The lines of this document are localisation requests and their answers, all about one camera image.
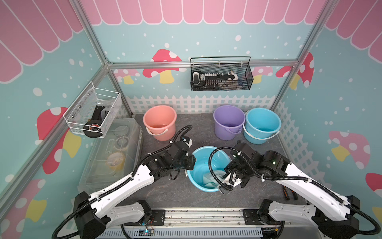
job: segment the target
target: white wire basket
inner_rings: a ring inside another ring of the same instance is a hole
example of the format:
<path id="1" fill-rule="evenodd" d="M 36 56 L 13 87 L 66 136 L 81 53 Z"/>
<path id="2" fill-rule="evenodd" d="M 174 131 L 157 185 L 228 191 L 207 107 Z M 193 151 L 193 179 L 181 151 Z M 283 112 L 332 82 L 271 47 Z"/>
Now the white wire basket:
<path id="1" fill-rule="evenodd" d="M 92 129 L 97 132 L 102 132 L 102 136 L 100 136 L 100 138 L 104 138 L 115 116 L 117 115 L 121 104 L 122 101 L 120 93 L 95 88 L 93 82 L 90 82 L 68 108 L 68 110 L 66 110 L 63 117 L 72 133 L 85 135 L 84 130 L 95 132 L 89 129 L 84 129 L 84 126 L 88 126 L 86 123 L 92 118 L 96 106 L 105 106 L 110 108 L 100 127 L 92 127 Z"/>

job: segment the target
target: pink bucket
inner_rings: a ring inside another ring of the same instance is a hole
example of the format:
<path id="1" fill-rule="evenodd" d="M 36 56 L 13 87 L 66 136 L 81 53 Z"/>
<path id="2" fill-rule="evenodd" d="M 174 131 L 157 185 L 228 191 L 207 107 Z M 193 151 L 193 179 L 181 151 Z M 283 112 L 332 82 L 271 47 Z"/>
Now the pink bucket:
<path id="1" fill-rule="evenodd" d="M 159 141 L 174 137 L 175 121 L 176 112 L 170 106 L 154 106 L 143 116 L 147 132 Z"/>

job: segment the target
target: marble surface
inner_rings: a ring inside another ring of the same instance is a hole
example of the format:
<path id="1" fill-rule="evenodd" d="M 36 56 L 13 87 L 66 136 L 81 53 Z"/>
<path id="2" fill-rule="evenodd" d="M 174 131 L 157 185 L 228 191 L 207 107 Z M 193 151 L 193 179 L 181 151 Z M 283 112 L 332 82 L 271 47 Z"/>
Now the marble surface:
<path id="1" fill-rule="evenodd" d="M 149 135 L 143 124 L 143 114 L 135 115 L 135 119 L 143 130 L 142 156 L 149 152 L 168 145 L 167 141 L 158 141 Z M 193 141 L 191 152 L 202 146 L 235 146 L 237 140 L 248 143 L 253 149 L 263 154 L 267 150 L 275 150 L 285 155 L 277 137 L 269 139 L 262 145 L 254 145 L 248 142 L 243 133 L 236 135 L 233 140 L 221 140 L 214 133 L 214 119 L 212 114 L 178 114 L 176 130 L 191 124 L 193 129 L 186 136 Z M 283 196 L 282 186 L 276 182 L 265 181 L 252 177 L 244 188 L 237 186 L 227 195 L 220 192 L 203 192 L 197 189 L 186 177 L 184 170 L 176 180 L 164 177 L 146 186 L 125 199 L 120 205 L 129 205 L 138 200 L 146 200 L 151 208 L 174 208 L 174 207 L 259 207 L 263 199 L 271 199 L 281 203 L 305 204 L 305 200 L 299 197 L 294 201 L 288 190 L 290 201 Z"/>

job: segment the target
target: mushroom illustration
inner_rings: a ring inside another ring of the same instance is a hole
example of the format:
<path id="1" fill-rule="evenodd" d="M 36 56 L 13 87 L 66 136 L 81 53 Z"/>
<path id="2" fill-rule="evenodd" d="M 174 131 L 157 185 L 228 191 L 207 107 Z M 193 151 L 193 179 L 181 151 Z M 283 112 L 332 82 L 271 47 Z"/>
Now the mushroom illustration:
<path id="1" fill-rule="evenodd" d="M 373 213 L 380 223 L 382 223 L 382 208 L 378 208 L 376 206 L 372 207 Z"/>
<path id="2" fill-rule="evenodd" d="M 382 197 L 382 175 L 368 173 L 366 175 L 366 183 L 371 190 L 373 190 L 378 196 Z"/>
<path id="3" fill-rule="evenodd" d="M 181 58 L 175 53 L 160 49 L 155 53 L 154 57 L 150 60 L 151 62 L 181 62 Z M 160 74 L 159 82 L 162 84 L 171 84 L 174 82 L 174 77 L 171 74 L 172 70 L 179 72 L 185 72 L 186 68 L 158 68 L 158 69 L 144 69 L 143 75 L 147 78 L 151 78 Z"/>
<path id="4" fill-rule="evenodd" d="M 26 218 L 31 219 L 33 222 L 37 222 L 40 219 L 47 206 L 47 201 L 36 201 L 33 198 L 44 185 L 45 179 L 35 179 L 29 182 L 4 220 L 0 223 L 2 239 L 19 239 L 23 232 Z"/>
<path id="5" fill-rule="evenodd" d="M 136 69 L 115 69 L 114 75 L 118 82 L 122 82 L 123 79 L 125 85 L 134 84 L 131 76 L 141 76 Z"/>
<path id="6" fill-rule="evenodd" d="M 36 140 L 36 144 L 39 144 L 41 141 L 45 139 L 54 125 L 58 122 L 58 120 L 65 113 L 67 108 L 64 107 L 56 107 L 44 111 L 37 118 L 37 131 L 39 134 L 39 139 Z M 81 146 L 81 137 L 75 136 L 72 134 L 69 129 L 66 130 L 64 135 L 58 141 L 56 146 L 50 152 L 44 163 L 42 164 L 42 168 L 46 174 L 51 174 L 56 171 L 58 166 L 60 165 L 62 150 L 65 149 L 69 156 L 73 158 Z"/>
<path id="7" fill-rule="evenodd" d="M 343 162 L 345 158 L 352 155 L 356 166 L 364 169 L 370 159 L 370 145 L 365 136 L 356 133 L 330 131 L 329 143 L 334 142 L 339 146 L 332 149 L 332 153 L 339 161 Z"/>
<path id="8" fill-rule="evenodd" d="M 254 67 L 252 69 L 252 75 L 253 75 L 253 84 L 258 84 L 261 82 L 262 75 L 267 75 L 267 76 L 273 75 L 273 68 L 272 67 Z"/>
<path id="9" fill-rule="evenodd" d="M 276 76 L 279 78 L 287 76 L 291 68 L 292 67 L 290 66 L 281 68 L 276 73 Z M 303 64 L 301 65 L 300 69 L 298 70 L 297 74 L 293 77 L 289 87 L 293 90 L 297 90 L 297 83 L 298 83 L 298 80 L 300 79 L 302 79 L 305 87 L 309 87 L 310 83 L 312 82 L 313 72 L 314 72 L 314 58 L 313 58 L 313 55 L 309 52 Z"/>

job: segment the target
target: black wire basket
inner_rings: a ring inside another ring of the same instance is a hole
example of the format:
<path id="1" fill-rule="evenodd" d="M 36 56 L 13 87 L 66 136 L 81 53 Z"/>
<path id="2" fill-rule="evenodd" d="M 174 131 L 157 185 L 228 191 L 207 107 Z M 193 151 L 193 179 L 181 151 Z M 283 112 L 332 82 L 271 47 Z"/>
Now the black wire basket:
<path id="1" fill-rule="evenodd" d="M 251 57 L 194 57 L 191 64 L 191 91 L 249 90 L 253 76 Z"/>

